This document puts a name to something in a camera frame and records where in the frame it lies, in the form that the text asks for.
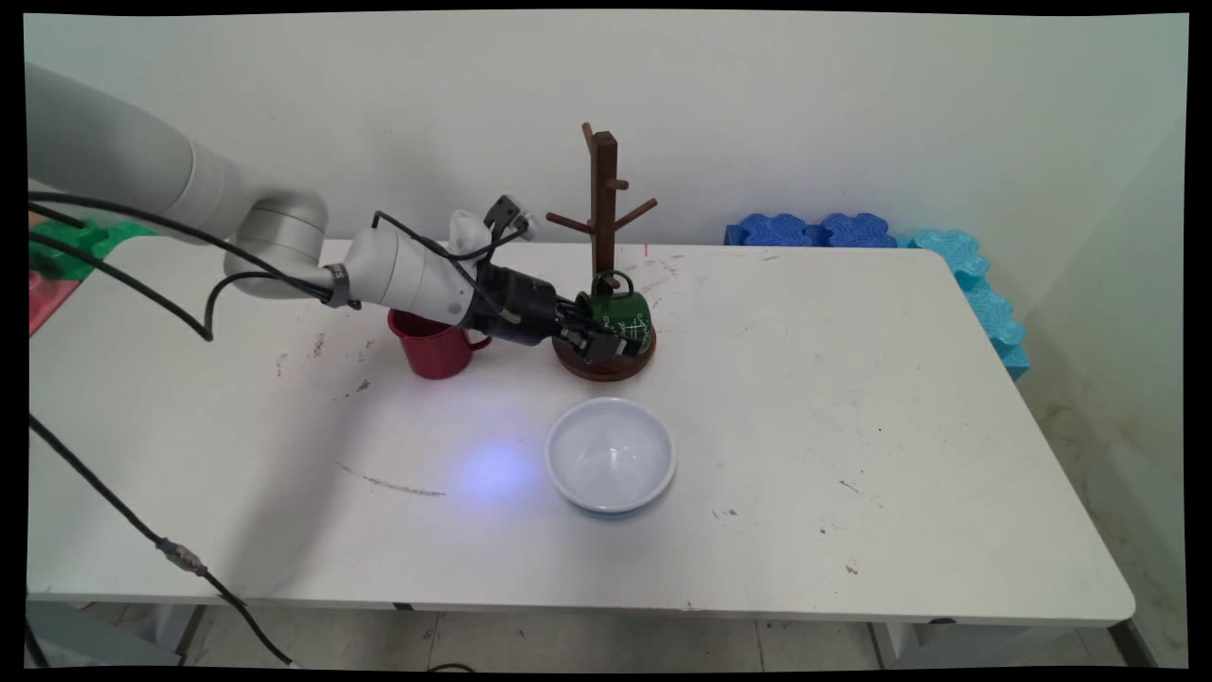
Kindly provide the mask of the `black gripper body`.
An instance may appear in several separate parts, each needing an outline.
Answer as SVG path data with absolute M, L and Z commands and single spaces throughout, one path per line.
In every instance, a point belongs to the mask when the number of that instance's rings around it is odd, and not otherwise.
M 471 329 L 521 346 L 562 338 L 573 319 L 551 283 L 504 267 L 479 267 Z

